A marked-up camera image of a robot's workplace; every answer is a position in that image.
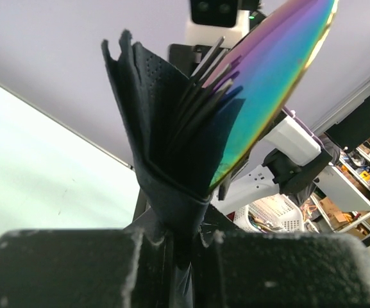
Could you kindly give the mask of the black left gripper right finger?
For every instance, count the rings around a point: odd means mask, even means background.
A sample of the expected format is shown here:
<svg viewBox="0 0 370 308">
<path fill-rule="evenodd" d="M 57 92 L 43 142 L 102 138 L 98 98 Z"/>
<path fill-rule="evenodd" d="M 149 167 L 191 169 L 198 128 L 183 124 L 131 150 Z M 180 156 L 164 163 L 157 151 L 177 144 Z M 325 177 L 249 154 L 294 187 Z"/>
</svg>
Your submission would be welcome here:
<svg viewBox="0 0 370 308">
<path fill-rule="evenodd" d="M 211 206 L 193 252 L 197 307 L 370 307 L 370 255 L 352 235 L 246 232 Z"/>
</svg>

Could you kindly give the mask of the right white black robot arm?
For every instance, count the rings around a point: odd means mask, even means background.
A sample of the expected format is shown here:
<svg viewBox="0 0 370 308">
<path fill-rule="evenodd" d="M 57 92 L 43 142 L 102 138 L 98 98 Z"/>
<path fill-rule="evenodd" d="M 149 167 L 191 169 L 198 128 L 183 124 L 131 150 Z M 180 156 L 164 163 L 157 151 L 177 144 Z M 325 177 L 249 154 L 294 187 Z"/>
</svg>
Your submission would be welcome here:
<svg viewBox="0 0 370 308">
<path fill-rule="evenodd" d="M 274 149 L 246 176 L 235 181 L 236 190 L 220 188 L 216 207 L 233 212 L 239 207 L 276 193 L 300 194 L 314 183 L 332 156 L 320 138 L 284 108 L 264 135 Z"/>
</svg>

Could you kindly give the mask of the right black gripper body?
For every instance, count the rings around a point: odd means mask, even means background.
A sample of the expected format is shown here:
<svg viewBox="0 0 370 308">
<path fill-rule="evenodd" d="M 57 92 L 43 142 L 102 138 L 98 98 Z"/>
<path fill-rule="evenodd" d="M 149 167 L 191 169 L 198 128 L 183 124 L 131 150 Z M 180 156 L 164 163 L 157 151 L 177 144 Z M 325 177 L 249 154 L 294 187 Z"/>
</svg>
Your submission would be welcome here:
<svg viewBox="0 0 370 308">
<path fill-rule="evenodd" d="M 168 62 L 172 67 L 167 69 L 167 76 L 190 77 L 210 49 L 210 46 L 205 45 L 171 44 L 168 47 Z"/>
</svg>

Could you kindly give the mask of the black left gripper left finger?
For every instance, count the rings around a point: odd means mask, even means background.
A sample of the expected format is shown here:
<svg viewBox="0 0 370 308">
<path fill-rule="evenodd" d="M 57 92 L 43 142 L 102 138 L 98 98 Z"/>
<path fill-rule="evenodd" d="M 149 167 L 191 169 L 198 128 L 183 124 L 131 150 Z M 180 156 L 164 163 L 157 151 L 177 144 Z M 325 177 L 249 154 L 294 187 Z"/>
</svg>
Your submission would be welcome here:
<svg viewBox="0 0 370 308">
<path fill-rule="evenodd" d="M 173 236 L 154 226 L 0 236 L 0 307 L 167 307 Z"/>
</svg>

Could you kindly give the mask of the iridescent gold spoon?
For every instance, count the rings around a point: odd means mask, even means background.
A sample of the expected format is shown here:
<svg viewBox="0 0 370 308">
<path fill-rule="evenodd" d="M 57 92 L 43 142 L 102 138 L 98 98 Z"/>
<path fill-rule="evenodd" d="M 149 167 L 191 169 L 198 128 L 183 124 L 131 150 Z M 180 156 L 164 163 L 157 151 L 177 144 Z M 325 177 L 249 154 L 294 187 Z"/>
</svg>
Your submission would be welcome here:
<svg viewBox="0 0 370 308">
<path fill-rule="evenodd" d="M 231 91 L 204 122 L 201 144 L 213 169 L 206 180 L 210 194 L 256 143 L 284 106 L 317 56 L 337 11 L 337 1 L 286 1 L 235 46 L 240 56 Z"/>
</svg>

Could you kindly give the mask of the silver fork wooden handle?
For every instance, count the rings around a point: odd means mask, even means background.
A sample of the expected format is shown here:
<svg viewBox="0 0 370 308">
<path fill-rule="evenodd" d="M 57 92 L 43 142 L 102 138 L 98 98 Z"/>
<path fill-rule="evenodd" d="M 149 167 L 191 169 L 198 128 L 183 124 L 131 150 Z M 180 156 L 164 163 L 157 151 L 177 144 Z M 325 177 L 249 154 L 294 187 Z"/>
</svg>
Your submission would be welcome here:
<svg viewBox="0 0 370 308">
<path fill-rule="evenodd" d="M 227 95 L 234 79 L 240 74 L 240 58 L 228 62 L 217 72 L 228 49 L 222 48 L 225 37 L 219 37 L 192 73 L 189 84 L 176 107 L 176 118 L 166 138 L 167 153 L 184 147 L 203 121 L 213 114 L 220 100 Z"/>
</svg>

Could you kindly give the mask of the black paper napkin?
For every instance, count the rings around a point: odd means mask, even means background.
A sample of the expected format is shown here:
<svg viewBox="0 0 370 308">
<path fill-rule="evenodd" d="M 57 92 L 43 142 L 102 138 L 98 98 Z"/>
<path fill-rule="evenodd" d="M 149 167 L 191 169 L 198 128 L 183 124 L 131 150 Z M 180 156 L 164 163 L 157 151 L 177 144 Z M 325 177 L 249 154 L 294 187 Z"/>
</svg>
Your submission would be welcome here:
<svg viewBox="0 0 370 308">
<path fill-rule="evenodd" d="M 220 103 L 234 97 L 235 92 L 229 89 L 184 147 L 168 154 L 166 138 L 190 77 L 168 77 L 167 69 L 172 65 L 134 42 L 128 30 L 122 32 L 119 46 L 118 58 L 111 56 L 107 40 L 101 49 L 133 153 L 135 174 L 149 203 L 149 209 L 126 228 L 160 226 L 172 233 L 167 307 L 197 307 L 193 248 L 207 209 L 213 207 L 213 191 L 205 194 L 203 188 L 214 164 L 207 157 L 199 133 Z"/>
</svg>

